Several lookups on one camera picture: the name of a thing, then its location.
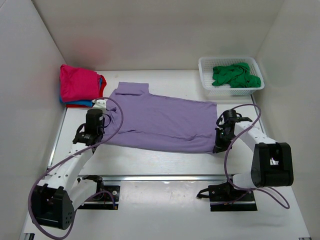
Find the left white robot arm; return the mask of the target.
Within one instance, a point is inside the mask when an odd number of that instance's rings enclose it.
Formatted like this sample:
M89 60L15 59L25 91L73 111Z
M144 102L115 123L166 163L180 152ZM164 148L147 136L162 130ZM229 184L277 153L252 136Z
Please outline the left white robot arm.
M89 197L99 199L104 195L102 177L86 175L79 178L79 173L104 136L105 117L102 109L89 109L85 123L76 131L67 155L68 161L59 165L43 183L35 186L30 199L34 222L66 230L83 202Z

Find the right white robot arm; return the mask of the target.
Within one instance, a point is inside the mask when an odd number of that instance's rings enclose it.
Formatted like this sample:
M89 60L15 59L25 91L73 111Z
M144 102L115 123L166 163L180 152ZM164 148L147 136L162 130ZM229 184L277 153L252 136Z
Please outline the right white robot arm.
M253 152L253 159L248 172L227 176L226 182L208 187L212 202L229 204L253 191L293 184L292 151L288 143L266 136L254 121L235 109L224 111L216 124L214 154L228 155L235 141L242 140Z

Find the purple t shirt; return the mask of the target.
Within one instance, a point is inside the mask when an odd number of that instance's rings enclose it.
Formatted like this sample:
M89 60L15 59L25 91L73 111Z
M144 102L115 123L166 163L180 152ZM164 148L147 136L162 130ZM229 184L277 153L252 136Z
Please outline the purple t shirt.
M107 101L108 144L153 151L212 153L217 105L155 95L147 83L119 82Z

